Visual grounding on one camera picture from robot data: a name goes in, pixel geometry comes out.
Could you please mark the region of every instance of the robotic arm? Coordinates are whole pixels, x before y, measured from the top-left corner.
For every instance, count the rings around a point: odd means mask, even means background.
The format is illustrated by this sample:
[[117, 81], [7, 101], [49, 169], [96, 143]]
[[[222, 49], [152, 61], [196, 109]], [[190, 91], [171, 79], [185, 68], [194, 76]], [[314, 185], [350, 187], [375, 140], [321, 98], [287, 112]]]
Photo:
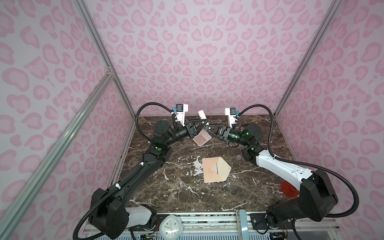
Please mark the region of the robotic arm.
[[[143, 106], [139, 109], [136, 120]], [[91, 200], [91, 209], [84, 215], [74, 230], [74, 240], [81, 239], [78, 238], [78, 232], [87, 218], [89, 218], [90, 224], [101, 231], [101, 233], [95, 236], [86, 238], [87, 240], [96, 239], [104, 234], [111, 239], [115, 239], [124, 229], [137, 225], [143, 225], [146, 229], [152, 229], [156, 222], [156, 210], [147, 205], [126, 209], [127, 202], [148, 177], [165, 164], [172, 153], [170, 146], [173, 143], [187, 136], [192, 139], [203, 128], [212, 136], [226, 141], [228, 144], [231, 142], [236, 144], [236, 146], [245, 146], [242, 149], [242, 155], [246, 161], [270, 170], [300, 191], [299, 197], [268, 207], [265, 219], [269, 227], [280, 227], [288, 219], [308, 217], [319, 222], [324, 217], [330, 216], [329, 213], [337, 204], [338, 198], [326, 171], [335, 175], [334, 172], [316, 165], [313, 166], [318, 168], [318, 170], [311, 171], [294, 164], [293, 161], [284, 160], [276, 155], [272, 156], [273, 153], [269, 149], [259, 144], [263, 133], [257, 124], [250, 123], [241, 132], [236, 129], [237, 119], [244, 111], [239, 115], [235, 108], [226, 109], [225, 114], [228, 116], [229, 126], [223, 124], [209, 125], [202, 110], [199, 111], [200, 119], [190, 120], [188, 123], [185, 123], [185, 112], [188, 111], [188, 105], [186, 104], [177, 104], [174, 111], [177, 112], [176, 119], [182, 125], [173, 129], [166, 120], [160, 120], [155, 124], [152, 133], [154, 139], [142, 155], [141, 162], [116, 184], [106, 190], [98, 189], [94, 192]], [[347, 180], [344, 182], [350, 185], [348, 187], [352, 192], [355, 191]], [[342, 216], [352, 214], [356, 210], [356, 204], [359, 204], [357, 193], [354, 194], [354, 197], [357, 198], [357, 203], [354, 203], [354, 210], [349, 210], [347, 214], [342, 213]]]

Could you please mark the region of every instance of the envelope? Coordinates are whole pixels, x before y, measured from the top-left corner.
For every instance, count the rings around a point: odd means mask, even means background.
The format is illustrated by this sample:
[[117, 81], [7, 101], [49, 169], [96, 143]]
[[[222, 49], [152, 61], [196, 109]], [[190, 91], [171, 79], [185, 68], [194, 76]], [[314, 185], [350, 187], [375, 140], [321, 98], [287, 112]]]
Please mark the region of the envelope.
[[204, 183], [224, 182], [231, 172], [231, 166], [222, 157], [203, 158]]

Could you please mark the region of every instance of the clock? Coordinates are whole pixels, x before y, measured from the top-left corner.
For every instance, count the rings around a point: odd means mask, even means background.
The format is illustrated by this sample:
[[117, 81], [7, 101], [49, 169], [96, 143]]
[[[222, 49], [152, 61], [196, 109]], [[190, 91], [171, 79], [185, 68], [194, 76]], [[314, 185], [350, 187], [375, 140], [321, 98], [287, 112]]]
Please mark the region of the clock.
[[177, 216], [169, 215], [161, 222], [159, 232], [166, 240], [176, 240], [183, 232], [183, 224]]

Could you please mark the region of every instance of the red disc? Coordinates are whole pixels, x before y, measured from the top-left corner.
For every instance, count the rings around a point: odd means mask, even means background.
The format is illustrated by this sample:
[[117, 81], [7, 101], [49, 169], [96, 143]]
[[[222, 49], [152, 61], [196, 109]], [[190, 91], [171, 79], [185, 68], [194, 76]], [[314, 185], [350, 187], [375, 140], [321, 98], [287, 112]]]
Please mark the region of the red disc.
[[300, 194], [300, 192], [287, 181], [281, 183], [281, 191], [290, 198], [295, 198]]

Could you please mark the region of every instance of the pink leopard print wallpaper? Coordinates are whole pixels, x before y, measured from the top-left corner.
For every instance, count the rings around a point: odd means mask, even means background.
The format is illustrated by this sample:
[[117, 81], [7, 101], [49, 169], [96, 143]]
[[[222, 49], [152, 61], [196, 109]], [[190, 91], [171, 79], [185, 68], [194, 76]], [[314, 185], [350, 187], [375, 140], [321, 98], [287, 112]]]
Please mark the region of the pink leopard print wallpaper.
[[276, 109], [331, 0], [85, 2], [134, 111], [223, 114]]
[[105, 72], [70, 0], [0, 2], [0, 218]]
[[72, 239], [93, 192], [108, 187], [131, 121], [110, 83], [10, 240]]
[[[345, 176], [358, 210], [339, 218], [346, 240], [384, 236], [384, 26], [382, 1], [348, 0], [279, 117], [298, 161]], [[352, 194], [332, 179], [347, 210]]]

